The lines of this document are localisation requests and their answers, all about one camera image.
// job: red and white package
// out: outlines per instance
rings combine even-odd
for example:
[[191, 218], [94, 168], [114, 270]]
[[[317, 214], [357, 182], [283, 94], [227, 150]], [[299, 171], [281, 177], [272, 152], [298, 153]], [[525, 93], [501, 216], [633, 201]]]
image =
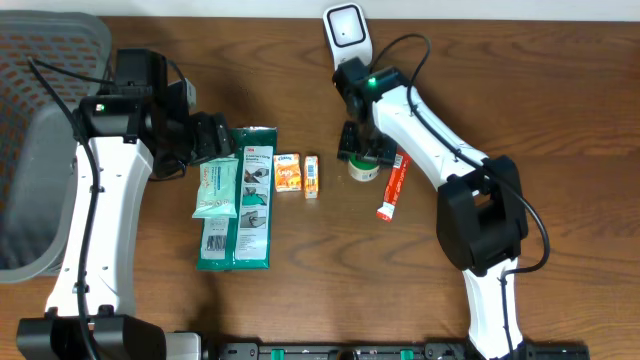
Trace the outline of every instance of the red and white package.
[[411, 161], [409, 155], [404, 152], [404, 150], [398, 148], [398, 151], [396, 152], [396, 160], [394, 161], [393, 169], [391, 170], [391, 176], [387, 183], [387, 189], [384, 191], [384, 202], [376, 214], [380, 219], [386, 222], [391, 222], [391, 218], [393, 217], [393, 210], [396, 208], [398, 196], [400, 195], [400, 190], [402, 190], [404, 178], [407, 175], [409, 161]]

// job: orange box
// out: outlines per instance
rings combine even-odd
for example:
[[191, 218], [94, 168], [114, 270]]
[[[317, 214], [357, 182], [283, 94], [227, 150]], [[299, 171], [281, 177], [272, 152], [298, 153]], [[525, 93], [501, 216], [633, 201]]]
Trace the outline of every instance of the orange box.
[[304, 197], [315, 199], [320, 190], [320, 177], [318, 176], [318, 157], [306, 156], [304, 158]]
[[276, 172], [276, 191], [302, 190], [302, 173], [300, 172], [300, 155], [284, 154], [273, 157]]

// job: white wall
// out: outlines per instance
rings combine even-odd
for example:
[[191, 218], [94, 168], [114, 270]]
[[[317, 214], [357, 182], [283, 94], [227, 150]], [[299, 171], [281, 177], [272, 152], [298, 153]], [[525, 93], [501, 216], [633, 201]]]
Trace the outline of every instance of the white wall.
[[[340, 0], [0, 0], [94, 15], [319, 18]], [[360, 0], [368, 18], [638, 21], [640, 0]]]

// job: barcode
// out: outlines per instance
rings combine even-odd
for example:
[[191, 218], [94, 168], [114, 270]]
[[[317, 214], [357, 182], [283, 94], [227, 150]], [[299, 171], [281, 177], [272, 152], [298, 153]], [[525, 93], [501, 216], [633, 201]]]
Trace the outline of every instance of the barcode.
[[402, 155], [396, 154], [396, 160], [393, 162], [393, 167], [396, 169], [400, 169], [400, 165], [402, 165]]
[[227, 235], [209, 235], [207, 239], [207, 250], [223, 251], [227, 247]]

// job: green lid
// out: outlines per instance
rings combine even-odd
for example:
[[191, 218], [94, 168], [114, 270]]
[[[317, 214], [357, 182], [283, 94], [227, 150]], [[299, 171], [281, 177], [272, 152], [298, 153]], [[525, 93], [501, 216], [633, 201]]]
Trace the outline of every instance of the green lid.
[[355, 155], [351, 155], [349, 157], [349, 162], [352, 163], [353, 166], [356, 167], [356, 169], [360, 169], [360, 170], [373, 170], [376, 167], [378, 167], [377, 164], [372, 164], [372, 163], [368, 163], [368, 162], [364, 162], [362, 160], [356, 159]]

